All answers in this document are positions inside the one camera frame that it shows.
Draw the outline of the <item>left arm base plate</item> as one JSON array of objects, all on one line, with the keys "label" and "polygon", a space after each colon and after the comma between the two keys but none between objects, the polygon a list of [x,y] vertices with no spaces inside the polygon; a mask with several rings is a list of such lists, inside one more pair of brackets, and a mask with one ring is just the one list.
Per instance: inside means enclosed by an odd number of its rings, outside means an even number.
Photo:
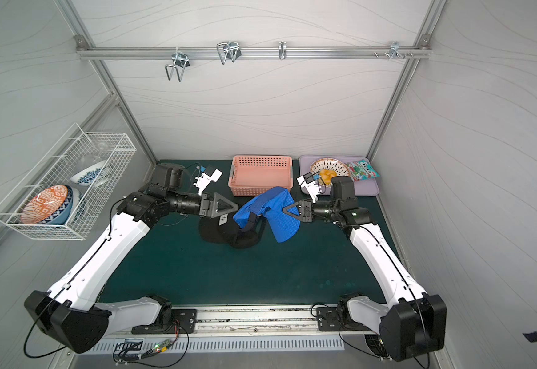
[{"label": "left arm base plate", "polygon": [[153,323],[133,327],[133,335],[171,335],[180,331],[194,332],[196,309],[164,307]]}]

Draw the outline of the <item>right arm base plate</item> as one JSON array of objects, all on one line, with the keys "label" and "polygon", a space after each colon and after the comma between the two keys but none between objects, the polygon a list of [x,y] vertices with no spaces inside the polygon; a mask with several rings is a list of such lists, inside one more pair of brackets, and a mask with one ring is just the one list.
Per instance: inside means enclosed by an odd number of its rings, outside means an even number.
[{"label": "right arm base plate", "polygon": [[358,327],[341,307],[316,304],[311,309],[311,314],[316,319],[318,330],[321,332],[353,331]]}]

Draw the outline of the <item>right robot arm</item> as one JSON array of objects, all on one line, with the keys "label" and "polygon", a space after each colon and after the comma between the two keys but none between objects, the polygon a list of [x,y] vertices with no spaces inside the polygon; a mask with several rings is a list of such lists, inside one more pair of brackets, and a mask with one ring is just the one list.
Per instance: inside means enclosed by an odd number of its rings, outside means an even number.
[{"label": "right robot arm", "polygon": [[317,173],[298,178],[309,197],[293,203],[298,210],[293,217],[304,223],[323,219],[343,231],[365,259],[385,297],[384,302],[377,303],[366,295],[354,293],[343,296],[336,307],[311,307],[320,330],[370,330],[368,353],[381,360],[416,359],[443,349],[445,302],[439,295],[430,295],[408,273],[369,210],[359,205],[351,178],[334,177],[328,201],[319,200],[320,181]]}]

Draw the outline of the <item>black baseball cap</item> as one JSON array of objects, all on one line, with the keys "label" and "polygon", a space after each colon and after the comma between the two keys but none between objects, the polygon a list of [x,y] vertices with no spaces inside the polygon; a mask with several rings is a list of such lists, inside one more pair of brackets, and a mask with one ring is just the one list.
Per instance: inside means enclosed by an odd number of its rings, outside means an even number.
[{"label": "black baseball cap", "polygon": [[227,244],[242,250],[255,246],[261,241],[266,227],[265,219],[261,218],[249,231],[242,231],[233,220],[233,214],[220,218],[201,218],[198,233],[203,241],[212,244]]}]

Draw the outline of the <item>blue baseball cap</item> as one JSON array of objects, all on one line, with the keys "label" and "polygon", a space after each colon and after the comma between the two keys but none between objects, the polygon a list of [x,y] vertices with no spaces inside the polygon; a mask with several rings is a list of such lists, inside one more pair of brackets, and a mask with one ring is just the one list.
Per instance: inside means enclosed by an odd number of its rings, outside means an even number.
[{"label": "blue baseball cap", "polygon": [[233,216],[242,231],[251,230],[255,223],[264,218],[268,221],[277,243],[292,238],[300,228],[300,222],[282,213],[283,207],[294,203],[288,189],[274,187],[254,197]]}]

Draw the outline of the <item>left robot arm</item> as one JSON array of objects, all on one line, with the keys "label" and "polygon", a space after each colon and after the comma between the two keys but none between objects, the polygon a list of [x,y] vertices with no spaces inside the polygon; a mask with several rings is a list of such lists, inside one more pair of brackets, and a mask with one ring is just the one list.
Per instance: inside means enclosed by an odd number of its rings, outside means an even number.
[{"label": "left robot arm", "polygon": [[171,302],[157,295],[131,301],[100,303],[108,279],[128,253],[171,213],[219,218],[238,206],[205,189],[222,171],[206,167],[194,180],[195,193],[183,193],[185,167],[156,165],[148,184],[114,203],[108,227],[82,258],[46,292],[34,291],[25,308],[34,327],[76,354],[85,353],[110,334],[133,327],[163,327],[170,322]]}]

